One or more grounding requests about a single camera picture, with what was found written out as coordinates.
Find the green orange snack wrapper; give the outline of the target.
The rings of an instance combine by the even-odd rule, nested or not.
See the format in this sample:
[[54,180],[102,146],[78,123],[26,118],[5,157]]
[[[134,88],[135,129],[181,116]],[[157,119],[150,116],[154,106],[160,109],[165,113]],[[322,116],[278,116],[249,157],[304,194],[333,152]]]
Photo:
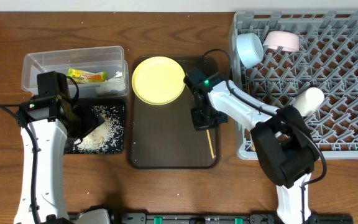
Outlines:
[[71,77],[77,83],[102,83],[106,81],[106,72],[87,72],[76,68],[69,68],[67,76]]

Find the light blue bowl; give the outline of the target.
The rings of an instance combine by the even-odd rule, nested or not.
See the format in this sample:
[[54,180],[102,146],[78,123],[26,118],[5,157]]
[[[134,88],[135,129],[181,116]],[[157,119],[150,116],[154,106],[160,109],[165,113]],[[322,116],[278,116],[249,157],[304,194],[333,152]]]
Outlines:
[[245,68],[252,68],[263,60],[262,43],[254,33],[238,35],[236,44],[237,53]]

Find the white cup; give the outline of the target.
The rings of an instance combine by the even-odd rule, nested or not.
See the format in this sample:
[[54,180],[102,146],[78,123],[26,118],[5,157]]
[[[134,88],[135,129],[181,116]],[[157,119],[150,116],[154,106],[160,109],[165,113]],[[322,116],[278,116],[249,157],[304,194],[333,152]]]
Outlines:
[[296,108],[303,117],[307,117],[318,110],[323,101],[323,91],[319,88],[311,87],[295,98],[293,107]]

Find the white pink bowl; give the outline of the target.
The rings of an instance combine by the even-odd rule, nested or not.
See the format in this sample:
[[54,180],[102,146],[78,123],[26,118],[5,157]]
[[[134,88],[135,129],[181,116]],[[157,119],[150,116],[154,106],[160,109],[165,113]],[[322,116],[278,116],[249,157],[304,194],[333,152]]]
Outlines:
[[293,33],[284,31],[271,31],[267,34],[263,46],[269,49],[278,50],[280,47],[286,52],[298,52],[300,38]]

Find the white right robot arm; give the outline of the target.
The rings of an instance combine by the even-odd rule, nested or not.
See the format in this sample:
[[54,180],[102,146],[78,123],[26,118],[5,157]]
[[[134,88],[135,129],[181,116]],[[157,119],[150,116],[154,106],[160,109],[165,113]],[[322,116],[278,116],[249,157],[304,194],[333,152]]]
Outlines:
[[277,187],[278,217],[284,223],[307,223],[311,216],[307,186],[322,180],[327,170],[311,178],[315,162],[325,164],[326,160],[299,108],[267,105],[221,78],[198,82],[186,78],[185,85],[196,103],[191,111],[195,129],[215,128],[227,117],[243,125],[250,132],[264,174]]

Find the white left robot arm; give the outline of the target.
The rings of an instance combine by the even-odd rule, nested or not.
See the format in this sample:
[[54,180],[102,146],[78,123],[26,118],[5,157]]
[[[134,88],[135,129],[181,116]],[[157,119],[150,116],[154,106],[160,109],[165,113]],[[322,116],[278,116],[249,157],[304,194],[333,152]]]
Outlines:
[[60,95],[22,103],[17,114],[22,123],[24,168],[14,223],[69,223],[63,156],[104,119],[92,106],[75,106]]

